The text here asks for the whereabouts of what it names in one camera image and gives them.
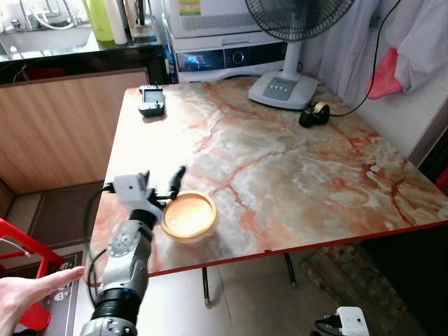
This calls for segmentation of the person's bare hand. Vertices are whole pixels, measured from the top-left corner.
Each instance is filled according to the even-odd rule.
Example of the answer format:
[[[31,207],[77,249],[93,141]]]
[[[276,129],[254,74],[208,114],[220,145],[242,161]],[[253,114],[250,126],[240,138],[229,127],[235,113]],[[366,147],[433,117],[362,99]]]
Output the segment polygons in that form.
[[[39,279],[4,277],[1,279],[1,335],[13,335],[20,317],[29,307],[59,288],[83,277],[84,266],[63,269]]]

